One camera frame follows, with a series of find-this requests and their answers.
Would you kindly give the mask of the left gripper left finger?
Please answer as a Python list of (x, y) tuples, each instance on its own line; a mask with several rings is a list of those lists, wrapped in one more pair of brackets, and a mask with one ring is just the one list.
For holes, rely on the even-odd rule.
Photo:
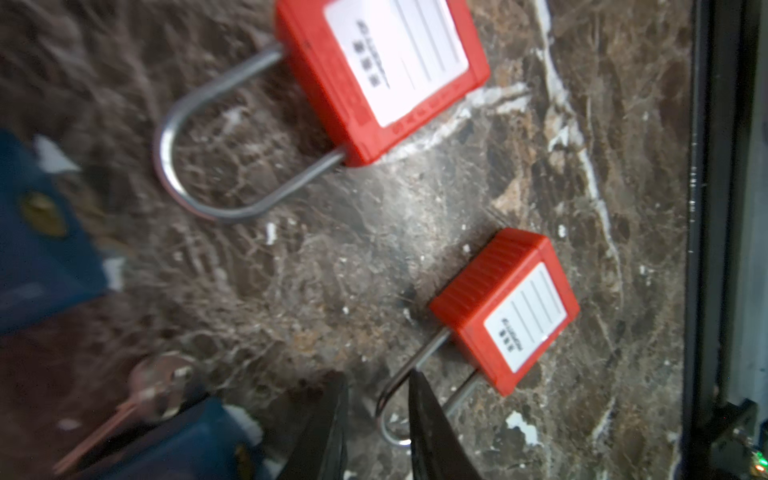
[(341, 372), (332, 372), (317, 408), (281, 471), (282, 479), (344, 478), (348, 410), (347, 377)]

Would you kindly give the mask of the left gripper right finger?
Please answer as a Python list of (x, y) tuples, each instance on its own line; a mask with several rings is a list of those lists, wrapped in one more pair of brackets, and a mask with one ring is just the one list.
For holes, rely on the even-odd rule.
[(425, 375), (411, 370), (408, 408), (415, 480), (481, 480), (461, 446)]

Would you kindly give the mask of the blue padlock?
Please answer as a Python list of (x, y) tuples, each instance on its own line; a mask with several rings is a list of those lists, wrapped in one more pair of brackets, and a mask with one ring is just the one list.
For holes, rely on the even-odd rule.
[(246, 410), (209, 396), (153, 427), (139, 426), (82, 457), (74, 479), (271, 479), (263, 430)]
[(1, 132), (1, 332), (103, 295), (102, 258), (51, 175)]

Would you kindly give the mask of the red padlock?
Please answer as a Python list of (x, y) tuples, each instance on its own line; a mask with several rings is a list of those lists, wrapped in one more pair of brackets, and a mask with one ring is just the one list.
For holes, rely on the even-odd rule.
[(551, 240), (514, 228), (500, 230), (429, 309), (440, 329), (393, 376), (376, 404), (379, 433), (395, 447), (411, 440), (389, 428), (387, 406), (408, 374), (446, 342), (455, 341), (475, 368), (443, 406), (452, 415), (481, 381), (503, 397), (512, 394), (580, 313)]
[[(490, 75), (463, 1), (279, 1), (275, 7), (275, 41), (178, 100), (155, 131), (160, 182), (200, 218), (242, 223), (338, 165), (369, 166)], [(201, 203), (175, 170), (178, 134), (193, 113), (280, 62), (290, 66), (333, 149), (252, 204)]]

